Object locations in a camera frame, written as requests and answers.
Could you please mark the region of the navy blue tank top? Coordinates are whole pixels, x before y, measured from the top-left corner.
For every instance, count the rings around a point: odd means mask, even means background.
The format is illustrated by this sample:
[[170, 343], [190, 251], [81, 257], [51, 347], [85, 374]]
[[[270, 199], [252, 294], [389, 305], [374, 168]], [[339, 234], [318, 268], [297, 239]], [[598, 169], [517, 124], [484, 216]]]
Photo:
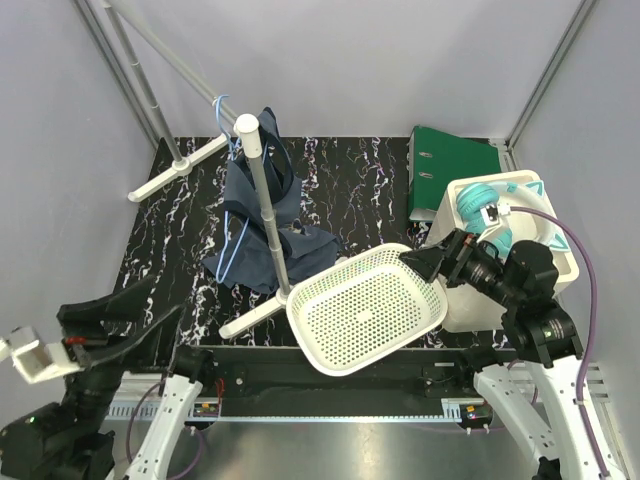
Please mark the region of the navy blue tank top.
[[[276, 225], [288, 278], [291, 283], [297, 284], [334, 265], [339, 241], [328, 231], [298, 223], [302, 180], [294, 173], [273, 110], [264, 108], [257, 119], [262, 147], [265, 149], [263, 166], [276, 211]], [[254, 181], [242, 153], [227, 162], [223, 209], [224, 222], [228, 223], [233, 216], [241, 222], [241, 228], [224, 243], [220, 251], [204, 259], [202, 265], [215, 277], [216, 282], [229, 289], [240, 285], [260, 294], [276, 292], [278, 281]]]

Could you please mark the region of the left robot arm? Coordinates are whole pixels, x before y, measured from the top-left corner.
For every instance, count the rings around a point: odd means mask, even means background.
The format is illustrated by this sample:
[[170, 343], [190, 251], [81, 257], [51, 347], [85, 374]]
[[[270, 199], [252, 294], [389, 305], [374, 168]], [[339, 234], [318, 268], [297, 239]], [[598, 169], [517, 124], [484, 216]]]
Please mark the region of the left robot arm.
[[65, 393], [1, 431], [1, 470], [17, 479], [109, 479], [115, 442], [102, 431], [126, 373], [160, 373], [160, 404], [128, 471], [164, 479], [182, 428], [195, 421], [416, 421], [441, 411], [426, 394], [425, 355], [405, 346], [447, 310], [438, 283], [385, 244], [298, 284], [286, 300], [293, 348], [204, 347], [180, 341], [175, 305], [150, 323], [146, 277], [108, 296], [60, 308], [63, 336], [43, 345], [30, 328], [1, 343], [29, 384], [60, 378]]

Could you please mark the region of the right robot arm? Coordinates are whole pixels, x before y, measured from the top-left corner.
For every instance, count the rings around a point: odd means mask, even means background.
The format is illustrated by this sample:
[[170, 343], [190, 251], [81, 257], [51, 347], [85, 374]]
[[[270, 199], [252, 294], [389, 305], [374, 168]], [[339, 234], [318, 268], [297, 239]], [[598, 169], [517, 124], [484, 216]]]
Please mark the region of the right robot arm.
[[554, 298], [558, 271], [550, 249], [517, 242], [505, 261], [475, 234], [453, 230], [439, 244], [403, 255], [427, 282], [449, 289], [468, 285], [504, 308], [501, 323], [531, 376], [546, 414], [512, 385], [510, 371], [491, 347], [462, 354], [454, 384], [480, 394], [529, 459], [534, 479], [622, 479], [586, 387], [587, 351], [569, 314]]

